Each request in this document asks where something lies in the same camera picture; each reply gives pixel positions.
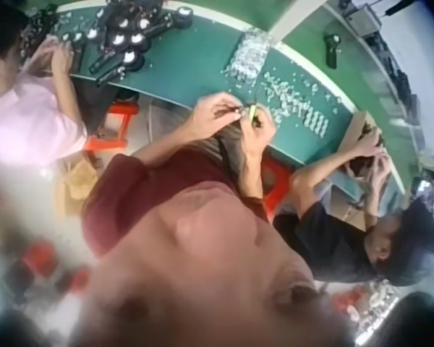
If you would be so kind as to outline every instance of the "red stool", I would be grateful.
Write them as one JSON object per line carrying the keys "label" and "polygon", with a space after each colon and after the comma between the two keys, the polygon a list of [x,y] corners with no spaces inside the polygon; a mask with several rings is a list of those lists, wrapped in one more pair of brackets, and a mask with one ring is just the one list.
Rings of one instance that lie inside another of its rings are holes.
{"label": "red stool", "polygon": [[122,118],[117,137],[114,139],[104,139],[97,135],[92,135],[89,137],[87,143],[85,143],[84,150],[124,150],[128,144],[125,136],[129,129],[129,123],[132,117],[138,114],[138,111],[139,107],[136,103],[115,103],[110,107],[108,113]]}
{"label": "red stool", "polygon": [[269,155],[264,155],[262,159],[263,176],[266,174],[273,176],[275,184],[271,190],[264,194],[263,205],[269,220],[273,220],[278,204],[289,192],[289,177],[294,170],[273,159]]}

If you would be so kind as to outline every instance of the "wall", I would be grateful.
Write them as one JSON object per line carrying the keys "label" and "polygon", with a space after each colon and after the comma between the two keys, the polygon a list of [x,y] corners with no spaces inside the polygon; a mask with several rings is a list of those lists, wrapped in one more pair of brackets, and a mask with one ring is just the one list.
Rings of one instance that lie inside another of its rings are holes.
{"label": "wall", "polygon": [[[358,6],[372,0],[353,0]],[[399,0],[373,6],[378,16]],[[408,74],[413,93],[421,101],[421,123],[427,152],[434,155],[434,19],[422,2],[381,19],[384,37],[401,68]]]}

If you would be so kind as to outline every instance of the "woman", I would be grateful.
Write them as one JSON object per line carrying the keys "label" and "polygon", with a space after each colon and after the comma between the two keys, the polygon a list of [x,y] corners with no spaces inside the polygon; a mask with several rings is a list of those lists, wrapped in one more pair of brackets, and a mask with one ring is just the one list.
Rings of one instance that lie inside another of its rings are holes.
{"label": "woman", "polygon": [[[83,217],[103,259],[73,346],[344,345],[344,321],[331,322],[309,268],[263,211],[271,116],[259,107],[254,128],[240,106],[226,93],[203,98],[177,130],[109,164]],[[194,144],[238,119],[234,185]]]}

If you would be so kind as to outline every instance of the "pink shirt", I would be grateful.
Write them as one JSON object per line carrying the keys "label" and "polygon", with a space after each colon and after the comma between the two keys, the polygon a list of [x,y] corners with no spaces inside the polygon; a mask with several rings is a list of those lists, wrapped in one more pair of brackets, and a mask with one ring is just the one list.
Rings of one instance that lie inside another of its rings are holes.
{"label": "pink shirt", "polygon": [[51,78],[20,74],[0,98],[0,161],[47,165],[83,149],[87,130],[64,115]]}

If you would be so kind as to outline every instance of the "man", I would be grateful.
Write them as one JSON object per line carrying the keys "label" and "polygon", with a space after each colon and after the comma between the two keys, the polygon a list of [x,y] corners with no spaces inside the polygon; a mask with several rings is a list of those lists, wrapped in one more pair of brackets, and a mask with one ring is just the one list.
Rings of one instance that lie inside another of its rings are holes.
{"label": "man", "polygon": [[[48,39],[20,72],[21,32],[26,24],[23,13],[0,4],[0,161],[43,166],[83,149],[85,123],[92,113],[83,95],[78,100],[69,77],[70,45]],[[46,65],[53,77],[36,77]],[[103,104],[102,116],[114,92],[97,99]]]}
{"label": "man", "polygon": [[[374,129],[354,147],[296,171],[290,180],[297,215],[280,213],[273,225],[298,252],[317,280],[356,283],[387,278],[409,286],[434,271],[434,217],[420,200],[407,210],[378,218],[380,191],[391,159],[377,147]],[[365,201],[366,233],[329,215],[315,188],[337,168],[357,157],[375,157]]]}
{"label": "man", "polygon": [[109,164],[82,217],[103,258],[71,346],[348,346],[344,320],[266,221],[270,114],[258,109],[260,128],[241,118],[237,182],[197,145],[240,106],[226,93],[203,98],[178,129]]}

